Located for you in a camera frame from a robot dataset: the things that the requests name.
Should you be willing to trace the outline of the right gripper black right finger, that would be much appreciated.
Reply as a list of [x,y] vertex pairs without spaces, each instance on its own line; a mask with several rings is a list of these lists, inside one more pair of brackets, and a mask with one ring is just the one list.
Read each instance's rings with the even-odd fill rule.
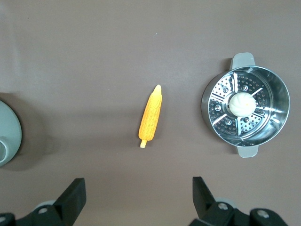
[[286,226],[274,211],[255,208],[247,215],[226,201],[216,201],[202,177],[192,179],[193,203],[198,215],[191,226]]

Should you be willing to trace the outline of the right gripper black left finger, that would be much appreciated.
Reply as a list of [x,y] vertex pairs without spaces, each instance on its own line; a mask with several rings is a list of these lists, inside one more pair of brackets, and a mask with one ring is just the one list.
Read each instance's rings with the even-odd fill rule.
[[2,226],[72,226],[86,204],[84,178],[76,178],[53,204],[37,207],[23,218],[1,213]]

